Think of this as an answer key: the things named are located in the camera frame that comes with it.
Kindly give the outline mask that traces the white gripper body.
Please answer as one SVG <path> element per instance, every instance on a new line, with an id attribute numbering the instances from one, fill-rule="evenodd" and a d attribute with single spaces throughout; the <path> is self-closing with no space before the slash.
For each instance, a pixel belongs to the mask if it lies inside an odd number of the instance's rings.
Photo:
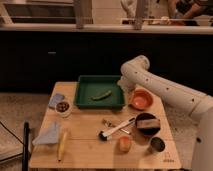
<path id="1" fill-rule="evenodd" d="M 129 81 L 126 77 L 122 76 L 118 82 L 117 85 L 125 92 L 125 93 L 130 93 L 132 92 L 136 85 Z"/>

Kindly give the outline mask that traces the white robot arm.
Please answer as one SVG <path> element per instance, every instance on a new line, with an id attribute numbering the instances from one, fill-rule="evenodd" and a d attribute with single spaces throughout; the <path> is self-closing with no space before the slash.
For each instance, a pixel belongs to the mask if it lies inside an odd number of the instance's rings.
<path id="1" fill-rule="evenodd" d="M 149 67 L 149 59 L 144 55 L 123 63 L 118 85 L 126 92 L 140 85 L 185 111 L 198 123 L 192 171 L 213 171 L 213 96 L 152 74 Z"/>

